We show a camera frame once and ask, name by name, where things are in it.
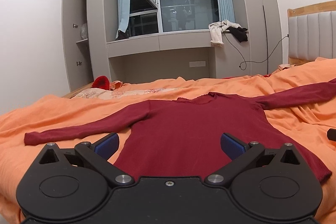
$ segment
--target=screw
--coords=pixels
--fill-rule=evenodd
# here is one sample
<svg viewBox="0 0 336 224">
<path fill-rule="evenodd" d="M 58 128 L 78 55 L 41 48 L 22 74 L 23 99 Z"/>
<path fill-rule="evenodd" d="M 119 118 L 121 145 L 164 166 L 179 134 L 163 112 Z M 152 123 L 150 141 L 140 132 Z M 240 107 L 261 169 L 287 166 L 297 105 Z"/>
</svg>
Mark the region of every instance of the screw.
<svg viewBox="0 0 336 224">
<path fill-rule="evenodd" d="M 118 183 L 129 183 L 132 180 L 132 177 L 129 175 L 118 175 L 115 177 L 115 181 Z"/>
<path fill-rule="evenodd" d="M 167 186 L 173 186 L 175 183 L 173 181 L 166 181 Z"/>
<path fill-rule="evenodd" d="M 208 176 L 208 181 L 212 183 L 219 183 L 219 182 L 222 182 L 223 180 L 224 180 L 224 177 L 218 174 L 212 174 Z"/>
</svg>

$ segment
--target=orange blanket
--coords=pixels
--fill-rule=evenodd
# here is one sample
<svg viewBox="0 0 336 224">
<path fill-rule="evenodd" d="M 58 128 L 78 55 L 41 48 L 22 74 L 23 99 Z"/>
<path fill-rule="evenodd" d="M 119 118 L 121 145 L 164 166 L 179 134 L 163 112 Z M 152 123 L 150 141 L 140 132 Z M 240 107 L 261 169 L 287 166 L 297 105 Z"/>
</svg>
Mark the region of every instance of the orange blanket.
<svg viewBox="0 0 336 224">
<path fill-rule="evenodd" d="M 104 118 L 119 109 L 148 99 L 188 99 L 210 91 L 239 94 L 246 97 L 271 94 L 299 85 L 330 81 L 336 78 L 336 59 L 315 61 L 300 67 L 280 71 L 269 78 L 244 76 L 228 80 L 201 79 L 185 81 L 182 78 L 158 80 L 153 83 L 125 84 L 118 91 L 148 90 L 157 88 L 174 89 L 164 93 L 131 95 L 118 99 L 98 98 L 65 99 L 45 96 L 31 106 L 14 110 L 0 116 L 0 214 L 10 223 L 22 220 L 16 203 L 16 187 L 43 145 L 24 146 L 24 133 L 52 128 L 75 126 Z M 290 136 L 315 153 L 333 172 L 336 172 L 336 148 L 327 139 L 329 128 L 336 128 L 336 98 L 320 104 L 265 111 L 268 121 L 278 130 Z M 109 160 L 118 157 L 130 130 L 119 133 L 120 148 Z M 95 142 L 104 134 L 90 136 L 85 140 Z M 58 142 L 61 148 L 73 147 L 80 142 Z M 322 224 L 336 223 L 336 176 L 323 185 L 323 200 L 316 214 Z"/>
</svg>

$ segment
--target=maroon shirt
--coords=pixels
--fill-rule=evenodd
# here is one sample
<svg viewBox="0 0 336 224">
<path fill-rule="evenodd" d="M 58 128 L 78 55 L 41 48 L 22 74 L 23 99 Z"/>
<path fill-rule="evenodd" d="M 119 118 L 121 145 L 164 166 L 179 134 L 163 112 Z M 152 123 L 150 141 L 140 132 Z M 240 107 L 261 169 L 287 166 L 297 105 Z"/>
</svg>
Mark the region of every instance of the maroon shirt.
<svg viewBox="0 0 336 224">
<path fill-rule="evenodd" d="M 135 180 L 140 176 L 204 178 L 231 161 L 220 145 L 226 132 L 245 143 L 258 141 L 266 148 L 293 143 L 322 181 L 331 174 L 328 168 L 308 149 L 275 129 L 264 110 L 328 101 L 335 95 L 336 79 L 254 98 L 210 92 L 193 100 L 147 100 L 82 126 L 26 133 L 25 144 L 81 139 L 131 127 L 116 167 Z"/>
</svg>

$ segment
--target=upholstered headboard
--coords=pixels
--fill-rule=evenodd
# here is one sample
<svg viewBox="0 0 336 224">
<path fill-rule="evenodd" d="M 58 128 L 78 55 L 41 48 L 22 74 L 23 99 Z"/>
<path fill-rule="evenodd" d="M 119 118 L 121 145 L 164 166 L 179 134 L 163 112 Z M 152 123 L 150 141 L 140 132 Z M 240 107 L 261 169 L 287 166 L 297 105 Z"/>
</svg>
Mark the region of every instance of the upholstered headboard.
<svg viewBox="0 0 336 224">
<path fill-rule="evenodd" d="M 288 9 L 290 64 L 336 58 L 336 0 Z"/>
</svg>

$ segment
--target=shirt sleeve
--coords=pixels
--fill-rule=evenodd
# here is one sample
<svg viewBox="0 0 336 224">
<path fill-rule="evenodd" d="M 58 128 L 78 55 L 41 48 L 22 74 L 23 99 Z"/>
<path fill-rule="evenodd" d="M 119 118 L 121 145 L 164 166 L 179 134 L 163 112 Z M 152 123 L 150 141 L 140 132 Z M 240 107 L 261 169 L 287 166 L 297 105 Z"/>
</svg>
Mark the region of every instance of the shirt sleeve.
<svg viewBox="0 0 336 224">
<path fill-rule="evenodd" d="M 145 119 L 149 112 L 150 102 L 147 100 L 129 105 L 103 119 L 81 126 L 51 129 L 41 133 L 26 133 L 24 142 L 25 145 L 38 145 L 41 143 L 74 140 L 77 138 L 82 139 L 100 133 L 119 132 L 128 126 Z"/>
<path fill-rule="evenodd" d="M 329 82 L 302 85 L 270 95 L 249 98 L 249 100 L 262 105 L 264 110 L 269 110 L 326 102 L 335 96 L 336 79 L 333 79 Z"/>
</svg>

